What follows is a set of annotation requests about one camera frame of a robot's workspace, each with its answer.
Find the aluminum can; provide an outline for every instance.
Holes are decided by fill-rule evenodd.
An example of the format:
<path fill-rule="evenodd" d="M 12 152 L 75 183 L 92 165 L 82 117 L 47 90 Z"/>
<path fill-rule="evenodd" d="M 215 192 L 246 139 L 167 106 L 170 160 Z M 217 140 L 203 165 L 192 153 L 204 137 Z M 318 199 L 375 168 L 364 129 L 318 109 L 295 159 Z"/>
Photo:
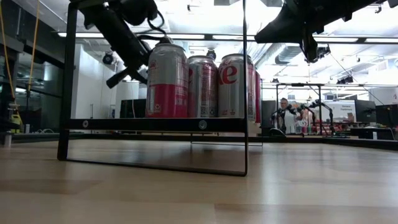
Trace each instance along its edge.
<path fill-rule="evenodd" d="M 146 117 L 188 116 L 188 59 L 182 47 L 159 44 L 153 49 L 147 86 Z"/>
<path fill-rule="evenodd" d="M 261 77 L 256 71 L 256 123 L 261 123 Z"/>
<path fill-rule="evenodd" d="M 189 61 L 188 117 L 217 117 L 217 75 L 214 59 L 192 56 Z"/>
<path fill-rule="evenodd" d="M 244 83 L 243 54 L 223 57 L 218 70 L 218 116 L 220 118 L 244 117 L 244 85 L 247 85 L 248 119 L 256 117 L 256 70 L 248 56 L 247 83 Z"/>

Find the person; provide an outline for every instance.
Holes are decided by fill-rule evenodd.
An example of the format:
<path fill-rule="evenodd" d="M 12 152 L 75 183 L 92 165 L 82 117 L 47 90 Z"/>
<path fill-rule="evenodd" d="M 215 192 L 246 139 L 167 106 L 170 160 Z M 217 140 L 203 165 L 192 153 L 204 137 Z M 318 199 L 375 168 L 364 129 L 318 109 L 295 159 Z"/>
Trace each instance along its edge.
<path fill-rule="evenodd" d="M 296 133 L 295 124 L 296 124 L 296 121 L 302 119 L 301 114 L 299 112 L 297 112 L 297 110 L 295 110 L 294 108 L 291 108 L 291 106 L 289 106 L 289 102 L 287 101 L 286 98 L 282 98 L 280 100 L 280 108 L 285 111 L 286 134 L 295 134 Z M 278 119 L 279 119 L 278 120 L 279 126 L 281 126 L 282 118 L 279 117 Z"/>

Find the silver soda can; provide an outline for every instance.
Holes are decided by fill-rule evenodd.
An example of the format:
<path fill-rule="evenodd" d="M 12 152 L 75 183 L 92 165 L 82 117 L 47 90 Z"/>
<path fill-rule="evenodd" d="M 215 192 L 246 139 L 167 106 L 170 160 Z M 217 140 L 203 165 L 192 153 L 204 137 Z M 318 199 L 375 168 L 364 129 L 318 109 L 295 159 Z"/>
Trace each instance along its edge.
<path fill-rule="evenodd" d="M 223 57 L 218 69 L 218 116 L 220 118 L 244 117 L 243 54 Z M 256 70 L 248 56 L 247 65 L 248 119 L 256 117 Z"/>
<path fill-rule="evenodd" d="M 188 117 L 217 117 L 217 74 L 214 59 L 192 56 L 189 61 Z"/>
<path fill-rule="evenodd" d="M 153 49 L 147 86 L 148 118 L 188 116 L 188 59 L 182 47 L 159 44 Z"/>

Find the yellow rope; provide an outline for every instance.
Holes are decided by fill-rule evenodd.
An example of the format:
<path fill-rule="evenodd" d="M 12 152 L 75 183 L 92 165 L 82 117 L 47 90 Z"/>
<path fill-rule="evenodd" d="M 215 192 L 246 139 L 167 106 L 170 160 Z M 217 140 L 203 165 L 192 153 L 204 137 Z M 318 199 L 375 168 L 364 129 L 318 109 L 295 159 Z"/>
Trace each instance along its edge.
<path fill-rule="evenodd" d="M 37 27 L 39 26 L 39 7 L 40 0 L 37 0 L 37 11 L 36 11 L 36 26 L 35 26 L 35 34 L 33 38 L 33 50 L 32 50 L 32 62 L 30 64 L 30 75 L 29 75 L 29 84 L 28 84 L 28 92 L 30 92 L 31 83 L 32 83 L 32 75 L 33 75 L 33 65 L 35 59 L 35 50 L 36 50 L 36 39 L 37 39 Z"/>
<path fill-rule="evenodd" d="M 11 89 L 11 95 L 12 99 L 14 100 L 14 104 L 16 105 L 16 97 L 15 97 L 15 91 L 14 91 L 14 86 L 12 85 L 12 78 L 11 78 L 11 71 L 10 71 L 10 66 L 8 62 L 8 54 L 7 54 L 7 44 L 6 44 L 6 34 L 4 30 L 4 19 L 2 17 L 2 2 L 0 2 L 0 22 L 1 22 L 1 34 L 2 34 L 2 41 L 4 45 L 4 55 L 6 58 L 6 67 L 7 67 L 7 74 L 8 74 L 8 80 L 10 83 L 10 89 Z M 28 85 L 28 91 L 30 91 L 30 86 L 32 82 L 32 74 L 33 74 L 33 62 L 34 62 L 34 57 L 35 57 L 35 48 L 36 48 L 36 39 L 37 39 L 37 28 L 39 26 L 39 7 L 40 7 L 40 0 L 37 0 L 37 12 L 36 12 L 36 26 L 35 26 L 35 34 L 34 34 L 34 40 L 33 40 L 33 52 L 32 52 L 32 63 L 30 65 L 30 75 L 29 75 L 29 85 Z"/>

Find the black metal rack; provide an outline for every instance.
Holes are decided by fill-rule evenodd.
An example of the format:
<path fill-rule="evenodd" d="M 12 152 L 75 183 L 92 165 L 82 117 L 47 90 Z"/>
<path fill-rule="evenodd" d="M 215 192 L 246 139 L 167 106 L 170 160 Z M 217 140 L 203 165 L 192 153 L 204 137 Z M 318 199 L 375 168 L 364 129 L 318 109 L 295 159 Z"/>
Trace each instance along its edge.
<path fill-rule="evenodd" d="M 222 174 L 233 176 L 246 176 L 248 173 L 248 94 L 244 85 L 244 117 L 243 118 L 207 118 L 207 119 L 71 119 L 72 86 L 76 44 L 76 22 L 78 10 L 97 4 L 97 0 L 77 0 L 69 4 L 67 20 L 67 36 L 65 51 L 65 69 L 63 76 L 62 110 L 60 115 L 60 137 L 58 142 L 57 158 L 60 161 L 86 162 L 94 164 L 108 164 L 116 166 L 141 167 L 161 170 L 177 170 L 184 172 L 198 172 L 206 174 Z M 246 25 L 246 0 L 243 4 L 243 55 L 247 62 L 247 25 Z M 244 63 L 244 83 L 246 78 L 247 63 Z M 125 162 L 100 162 L 84 161 L 68 158 L 68 143 L 70 130 L 124 130 L 124 131 L 157 131 L 157 132 L 229 132 L 244 133 L 244 170 L 214 170 L 192 167 L 170 167 L 149 164 L 130 164 Z"/>

